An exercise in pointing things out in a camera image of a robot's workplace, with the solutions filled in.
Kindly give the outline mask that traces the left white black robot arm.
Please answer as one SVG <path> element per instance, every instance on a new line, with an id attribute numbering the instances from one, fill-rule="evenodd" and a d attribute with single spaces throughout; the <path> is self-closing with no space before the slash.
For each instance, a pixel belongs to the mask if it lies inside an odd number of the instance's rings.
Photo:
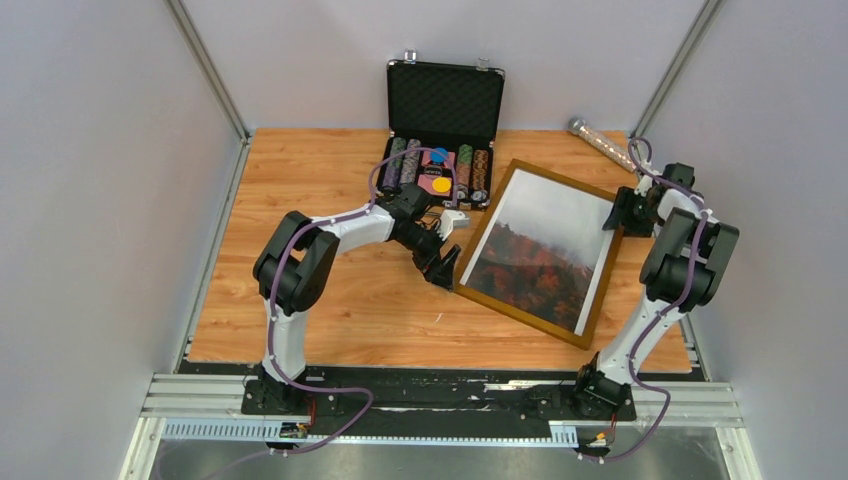
<path id="1" fill-rule="evenodd" d="M 280 221 L 253 267 L 268 326 L 259 382 L 279 411 L 293 413 L 305 403 L 307 389 L 298 378 L 306 369 L 306 324 L 339 255 L 394 241 L 411 253 L 426 282 L 453 291 L 461 249 L 443 247 L 455 230 L 469 226 L 470 217 L 446 208 L 426 224 L 422 219 L 432 200 L 430 193 L 412 184 L 341 214 L 308 217 L 291 211 Z"/>

